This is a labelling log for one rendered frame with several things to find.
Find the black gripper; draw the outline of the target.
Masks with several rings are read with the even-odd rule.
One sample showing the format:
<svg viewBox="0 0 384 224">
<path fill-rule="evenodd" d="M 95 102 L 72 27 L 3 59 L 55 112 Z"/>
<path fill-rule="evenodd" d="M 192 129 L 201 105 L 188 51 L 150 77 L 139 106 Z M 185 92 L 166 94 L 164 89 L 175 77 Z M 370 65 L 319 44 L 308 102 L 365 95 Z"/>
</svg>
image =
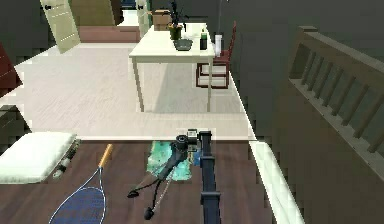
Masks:
<svg viewBox="0 0 384 224">
<path fill-rule="evenodd" d="M 152 185 L 155 186 L 153 198 L 152 198 L 152 205 L 148 207 L 144 212 L 144 219 L 145 220 L 151 220 L 154 215 L 154 209 L 156 206 L 156 200 L 158 196 L 158 190 L 160 185 L 162 184 L 162 181 L 165 180 L 169 174 L 172 172 L 172 170 L 178 166 L 180 162 L 183 162 L 188 157 L 188 137 L 186 135 L 178 135 L 176 137 L 176 140 L 171 143 L 171 151 L 172 154 L 170 158 L 167 160 L 164 168 L 159 173 L 158 178 L 155 178 L 152 182 L 136 186 L 135 188 L 131 189 L 128 192 L 127 197 L 128 198 L 135 198 L 139 196 L 139 191 L 145 188 L 148 188 Z"/>
</svg>

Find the teal cloth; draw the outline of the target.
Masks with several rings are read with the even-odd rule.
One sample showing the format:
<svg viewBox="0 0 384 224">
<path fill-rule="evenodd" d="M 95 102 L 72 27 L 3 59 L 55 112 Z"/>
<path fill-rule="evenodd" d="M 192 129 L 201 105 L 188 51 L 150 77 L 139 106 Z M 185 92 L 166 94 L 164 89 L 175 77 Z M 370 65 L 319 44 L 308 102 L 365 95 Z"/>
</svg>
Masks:
<svg viewBox="0 0 384 224">
<path fill-rule="evenodd" d="M 190 149 L 191 151 L 188 153 L 187 158 L 177 165 L 172 176 L 168 176 L 167 179 L 187 181 L 192 177 L 191 166 L 198 166 L 200 164 L 200 150 L 196 146 L 191 146 Z M 146 171 L 150 172 L 153 176 L 158 176 L 171 155 L 172 150 L 169 141 L 153 141 L 147 160 Z"/>
</svg>

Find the blue tennis racket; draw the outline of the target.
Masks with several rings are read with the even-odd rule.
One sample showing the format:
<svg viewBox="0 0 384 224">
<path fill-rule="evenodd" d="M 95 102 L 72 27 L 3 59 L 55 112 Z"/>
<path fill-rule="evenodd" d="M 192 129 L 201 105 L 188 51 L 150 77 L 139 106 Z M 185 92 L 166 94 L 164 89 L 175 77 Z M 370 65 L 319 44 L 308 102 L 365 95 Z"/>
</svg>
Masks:
<svg viewBox="0 0 384 224">
<path fill-rule="evenodd" d="M 58 206 L 48 224 L 103 223 L 106 196 L 102 173 L 112 150 L 113 145 L 108 144 L 93 174 Z"/>
</svg>

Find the dark dumbbell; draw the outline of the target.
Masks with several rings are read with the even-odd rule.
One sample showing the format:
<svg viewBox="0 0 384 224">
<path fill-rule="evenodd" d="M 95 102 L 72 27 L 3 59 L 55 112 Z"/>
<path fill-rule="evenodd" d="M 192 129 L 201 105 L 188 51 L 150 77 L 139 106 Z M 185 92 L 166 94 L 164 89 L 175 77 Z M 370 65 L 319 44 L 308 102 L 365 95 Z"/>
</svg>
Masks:
<svg viewBox="0 0 384 224">
<path fill-rule="evenodd" d="M 79 146 L 81 144 L 80 139 L 76 139 L 66 155 L 63 157 L 61 162 L 58 164 L 56 171 L 52 175 L 53 180 L 58 180 L 61 178 L 61 176 L 65 173 L 66 169 L 68 168 L 69 164 L 71 163 L 71 160 L 75 156 Z"/>
</svg>

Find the white pillow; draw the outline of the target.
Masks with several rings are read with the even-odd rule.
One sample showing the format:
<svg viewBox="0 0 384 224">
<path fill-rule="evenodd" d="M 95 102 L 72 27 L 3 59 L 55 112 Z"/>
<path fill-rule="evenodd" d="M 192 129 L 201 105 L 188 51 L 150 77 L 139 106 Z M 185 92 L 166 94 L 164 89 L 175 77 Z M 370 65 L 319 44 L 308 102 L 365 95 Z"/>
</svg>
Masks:
<svg viewBox="0 0 384 224">
<path fill-rule="evenodd" d="M 44 181 L 71 148 L 77 135 L 33 132 L 22 136 L 0 156 L 0 184 Z"/>
</svg>

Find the white mattress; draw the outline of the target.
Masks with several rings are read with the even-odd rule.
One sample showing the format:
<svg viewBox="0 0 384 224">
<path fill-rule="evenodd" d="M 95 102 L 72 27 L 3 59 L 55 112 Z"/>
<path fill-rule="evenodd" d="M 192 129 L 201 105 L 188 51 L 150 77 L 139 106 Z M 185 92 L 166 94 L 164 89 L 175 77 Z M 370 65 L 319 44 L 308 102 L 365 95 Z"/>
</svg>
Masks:
<svg viewBox="0 0 384 224">
<path fill-rule="evenodd" d="M 260 141 L 249 145 L 277 224 L 305 224 L 269 145 Z"/>
</svg>

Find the white table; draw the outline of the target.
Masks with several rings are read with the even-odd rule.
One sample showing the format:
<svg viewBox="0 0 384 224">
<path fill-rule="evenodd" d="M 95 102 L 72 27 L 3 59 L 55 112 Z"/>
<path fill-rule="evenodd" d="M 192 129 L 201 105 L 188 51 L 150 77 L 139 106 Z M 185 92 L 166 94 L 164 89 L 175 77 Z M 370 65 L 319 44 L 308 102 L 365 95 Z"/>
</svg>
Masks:
<svg viewBox="0 0 384 224">
<path fill-rule="evenodd" d="M 207 49 L 201 50 L 199 47 L 201 31 L 209 33 L 206 23 L 187 23 L 187 31 L 182 34 L 190 37 L 193 44 L 189 51 L 177 51 L 173 41 L 170 39 L 169 31 L 155 31 L 151 27 L 141 38 L 140 42 L 129 54 L 132 61 L 133 73 L 136 83 L 139 108 L 145 111 L 142 85 L 138 71 L 139 63 L 204 63 L 208 65 L 208 98 L 207 111 L 211 111 L 211 91 L 212 91 L 212 69 L 215 51 L 210 36 L 207 36 Z"/>
</svg>

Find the dark grey cabinet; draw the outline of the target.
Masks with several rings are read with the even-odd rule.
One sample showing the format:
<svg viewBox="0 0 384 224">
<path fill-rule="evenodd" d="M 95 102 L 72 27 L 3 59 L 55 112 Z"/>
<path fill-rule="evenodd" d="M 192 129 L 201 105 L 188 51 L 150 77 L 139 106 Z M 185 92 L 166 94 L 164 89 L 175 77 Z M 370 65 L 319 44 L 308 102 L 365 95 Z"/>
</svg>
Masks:
<svg viewBox="0 0 384 224">
<path fill-rule="evenodd" d="M 0 107 L 0 156 L 31 129 L 16 105 Z"/>
</svg>

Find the red wooden chair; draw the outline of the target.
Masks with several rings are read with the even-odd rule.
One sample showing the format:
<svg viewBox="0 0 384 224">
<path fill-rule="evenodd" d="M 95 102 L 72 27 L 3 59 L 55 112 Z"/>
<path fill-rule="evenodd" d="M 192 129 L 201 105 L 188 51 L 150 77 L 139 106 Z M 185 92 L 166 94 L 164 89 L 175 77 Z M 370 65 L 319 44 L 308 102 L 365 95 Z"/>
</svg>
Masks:
<svg viewBox="0 0 384 224">
<path fill-rule="evenodd" d="M 213 77 L 224 77 L 225 79 L 225 85 L 224 86 L 215 86 L 212 85 L 213 89 L 227 89 L 229 86 L 229 71 L 230 71 L 230 61 L 231 56 L 233 52 L 234 43 L 236 40 L 236 30 L 237 30 L 237 23 L 233 22 L 233 28 L 232 28 L 232 36 L 230 40 L 229 47 L 226 50 L 222 50 L 219 57 L 215 57 L 213 60 L 214 66 L 224 66 L 225 72 L 215 74 L 213 73 Z M 204 77 L 205 74 L 203 73 L 203 67 L 206 66 L 206 63 L 198 63 L 196 68 L 196 86 L 200 88 L 207 88 L 207 85 L 203 85 L 199 83 L 199 78 Z"/>
</svg>

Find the grey bowl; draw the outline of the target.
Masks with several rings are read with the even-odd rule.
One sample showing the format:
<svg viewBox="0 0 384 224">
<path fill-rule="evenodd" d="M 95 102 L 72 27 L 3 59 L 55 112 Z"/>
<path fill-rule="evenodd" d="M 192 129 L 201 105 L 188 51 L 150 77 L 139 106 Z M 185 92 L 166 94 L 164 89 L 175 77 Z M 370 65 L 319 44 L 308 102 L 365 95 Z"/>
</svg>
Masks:
<svg viewBox="0 0 384 224">
<path fill-rule="evenodd" d="M 189 51 L 192 47 L 193 41 L 190 39 L 178 39 L 174 40 L 173 44 L 177 51 Z"/>
</svg>

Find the potted house plant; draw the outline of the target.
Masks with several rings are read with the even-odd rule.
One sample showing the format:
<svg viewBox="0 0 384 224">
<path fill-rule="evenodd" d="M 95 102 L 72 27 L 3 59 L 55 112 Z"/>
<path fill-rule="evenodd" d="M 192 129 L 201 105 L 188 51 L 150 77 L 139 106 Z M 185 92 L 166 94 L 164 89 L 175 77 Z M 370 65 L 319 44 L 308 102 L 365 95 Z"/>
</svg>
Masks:
<svg viewBox="0 0 384 224">
<path fill-rule="evenodd" d="M 178 9 L 176 0 L 170 1 L 170 9 L 167 12 L 171 21 L 167 23 L 170 32 L 170 39 L 175 41 L 181 38 L 181 31 L 186 29 L 186 20 L 188 16 Z"/>
</svg>

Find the brown cardboard box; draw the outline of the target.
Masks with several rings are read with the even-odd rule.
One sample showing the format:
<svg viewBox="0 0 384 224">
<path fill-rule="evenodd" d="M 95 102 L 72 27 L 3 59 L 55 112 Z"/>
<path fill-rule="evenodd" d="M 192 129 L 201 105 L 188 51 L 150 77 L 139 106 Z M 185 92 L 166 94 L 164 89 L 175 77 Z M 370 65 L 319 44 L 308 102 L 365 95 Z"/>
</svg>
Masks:
<svg viewBox="0 0 384 224">
<path fill-rule="evenodd" d="M 166 31 L 168 29 L 168 25 L 172 21 L 169 13 L 170 11 L 166 9 L 158 9 L 149 12 L 149 15 L 152 16 L 152 22 L 155 31 Z"/>
</svg>

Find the dark red cupboard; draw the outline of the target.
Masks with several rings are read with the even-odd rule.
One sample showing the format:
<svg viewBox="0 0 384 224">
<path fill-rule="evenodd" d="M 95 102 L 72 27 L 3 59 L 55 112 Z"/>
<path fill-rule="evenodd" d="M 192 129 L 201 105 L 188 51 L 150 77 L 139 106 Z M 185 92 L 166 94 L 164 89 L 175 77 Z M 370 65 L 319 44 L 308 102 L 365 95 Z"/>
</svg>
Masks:
<svg viewBox="0 0 384 224">
<path fill-rule="evenodd" d="M 13 91 L 23 82 L 0 43 L 0 98 Z"/>
</svg>

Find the brown cupboard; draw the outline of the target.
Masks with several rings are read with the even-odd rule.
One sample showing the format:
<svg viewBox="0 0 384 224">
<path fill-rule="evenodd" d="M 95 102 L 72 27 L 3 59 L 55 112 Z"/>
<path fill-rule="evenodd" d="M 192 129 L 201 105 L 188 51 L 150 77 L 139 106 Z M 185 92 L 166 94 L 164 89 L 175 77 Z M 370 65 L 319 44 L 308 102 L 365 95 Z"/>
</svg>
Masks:
<svg viewBox="0 0 384 224">
<path fill-rule="evenodd" d="M 77 26 L 117 26 L 124 21 L 121 0 L 69 0 Z"/>
</svg>

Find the brown wooden bed frame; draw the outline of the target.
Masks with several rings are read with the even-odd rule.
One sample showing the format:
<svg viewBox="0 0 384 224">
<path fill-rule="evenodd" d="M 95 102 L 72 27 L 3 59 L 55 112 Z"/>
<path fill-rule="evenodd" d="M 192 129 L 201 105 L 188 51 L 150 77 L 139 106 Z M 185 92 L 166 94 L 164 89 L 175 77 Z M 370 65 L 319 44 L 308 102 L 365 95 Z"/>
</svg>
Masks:
<svg viewBox="0 0 384 224">
<path fill-rule="evenodd" d="M 303 224 L 384 224 L 384 63 L 298 30 L 273 151 Z"/>
</svg>

